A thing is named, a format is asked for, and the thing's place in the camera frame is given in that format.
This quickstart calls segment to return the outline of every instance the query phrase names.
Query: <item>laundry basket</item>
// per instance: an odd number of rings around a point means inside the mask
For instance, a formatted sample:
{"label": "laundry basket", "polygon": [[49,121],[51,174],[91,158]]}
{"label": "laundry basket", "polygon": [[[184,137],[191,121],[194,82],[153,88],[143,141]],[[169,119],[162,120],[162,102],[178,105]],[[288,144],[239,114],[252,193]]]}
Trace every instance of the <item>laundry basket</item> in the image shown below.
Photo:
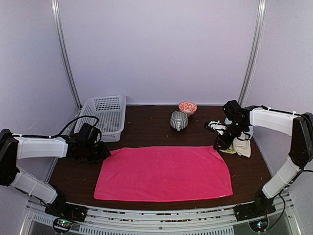
{"label": "laundry basket", "polygon": [[[124,95],[93,97],[86,100],[79,116],[90,115],[99,118],[96,125],[102,132],[103,142],[117,142],[121,138],[124,129],[126,111],[126,97]],[[95,119],[83,117],[76,123],[74,132],[77,133],[83,124],[91,125]]]}

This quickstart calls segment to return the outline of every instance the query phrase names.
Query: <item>pink cloth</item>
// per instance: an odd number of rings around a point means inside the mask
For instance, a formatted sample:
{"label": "pink cloth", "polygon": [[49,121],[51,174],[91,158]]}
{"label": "pink cloth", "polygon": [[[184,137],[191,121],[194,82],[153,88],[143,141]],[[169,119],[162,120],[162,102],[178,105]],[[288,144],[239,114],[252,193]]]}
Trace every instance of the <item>pink cloth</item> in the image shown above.
{"label": "pink cloth", "polygon": [[175,202],[231,196],[228,167],[210,147],[122,148],[103,161],[94,198]]}

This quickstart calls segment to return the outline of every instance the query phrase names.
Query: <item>gray mug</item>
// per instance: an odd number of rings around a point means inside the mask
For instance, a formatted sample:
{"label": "gray mug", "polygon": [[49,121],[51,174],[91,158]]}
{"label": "gray mug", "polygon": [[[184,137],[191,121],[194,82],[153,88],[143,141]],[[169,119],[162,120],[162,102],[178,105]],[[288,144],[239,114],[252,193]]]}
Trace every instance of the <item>gray mug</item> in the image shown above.
{"label": "gray mug", "polygon": [[188,125],[188,116],[187,113],[183,111],[175,111],[171,116],[171,126],[180,131]]}

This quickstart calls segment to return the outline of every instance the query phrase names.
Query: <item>bowl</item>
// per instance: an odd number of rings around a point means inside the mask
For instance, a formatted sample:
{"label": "bowl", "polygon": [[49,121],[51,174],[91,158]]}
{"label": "bowl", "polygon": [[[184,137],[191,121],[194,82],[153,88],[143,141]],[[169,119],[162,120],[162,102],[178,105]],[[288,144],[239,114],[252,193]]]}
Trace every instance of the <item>bowl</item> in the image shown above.
{"label": "bowl", "polygon": [[178,107],[179,107],[179,110],[187,113],[188,116],[194,114],[198,108],[196,104],[194,104],[193,102],[189,102],[189,101],[184,101],[180,103]]}

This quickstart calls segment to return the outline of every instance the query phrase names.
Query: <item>wooden surface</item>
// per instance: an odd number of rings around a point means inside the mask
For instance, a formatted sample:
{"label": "wooden surface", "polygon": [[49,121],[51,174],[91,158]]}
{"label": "wooden surface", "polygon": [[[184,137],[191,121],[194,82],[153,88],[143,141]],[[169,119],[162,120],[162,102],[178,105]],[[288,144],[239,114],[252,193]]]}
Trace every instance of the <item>wooden surface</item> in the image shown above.
{"label": "wooden surface", "polygon": [[[225,115],[222,108],[199,106],[196,113],[189,117],[187,128],[180,132],[170,126],[171,113],[177,109],[177,106],[128,106],[121,140],[107,143],[107,147],[111,151],[122,147],[213,145],[217,133],[203,126],[206,121],[223,121]],[[50,183],[65,193],[69,202],[105,208],[180,210],[243,203],[252,201],[255,192],[270,179],[268,168],[254,140],[251,141],[251,149],[250,158],[220,153],[229,168],[234,194],[219,199],[173,203],[96,200],[93,193],[102,162],[77,165],[74,159],[59,159]]]}

